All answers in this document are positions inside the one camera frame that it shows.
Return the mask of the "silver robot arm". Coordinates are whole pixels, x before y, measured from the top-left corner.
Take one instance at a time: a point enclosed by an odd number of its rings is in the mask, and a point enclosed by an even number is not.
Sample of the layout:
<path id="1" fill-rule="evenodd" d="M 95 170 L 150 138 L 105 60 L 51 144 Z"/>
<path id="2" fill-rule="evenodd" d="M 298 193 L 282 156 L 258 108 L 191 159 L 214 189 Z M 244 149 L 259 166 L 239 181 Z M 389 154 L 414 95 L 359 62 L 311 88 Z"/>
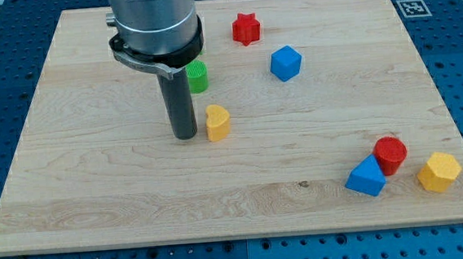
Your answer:
<path id="1" fill-rule="evenodd" d="M 108 0 L 106 23 L 117 29 L 108 42 L 126 67 L 155 74 L 170 125 L 178 139 L 197 132 L 186 66 L 204 45 L 195 0 Z"/>

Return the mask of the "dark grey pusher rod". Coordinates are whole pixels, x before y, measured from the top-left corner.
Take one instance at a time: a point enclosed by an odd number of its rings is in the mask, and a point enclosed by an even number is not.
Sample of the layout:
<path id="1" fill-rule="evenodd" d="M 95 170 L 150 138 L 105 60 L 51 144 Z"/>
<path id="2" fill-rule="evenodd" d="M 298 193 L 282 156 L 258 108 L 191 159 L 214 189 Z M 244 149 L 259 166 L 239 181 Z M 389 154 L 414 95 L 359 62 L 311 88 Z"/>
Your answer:
<path id="1" fill-rule="evenodd" d="M 161 76 L 157 80 L 174 136 L 184 140 L 193 138 L 197 124 L 186 69 L 179 70 L 172 80 Z"/>

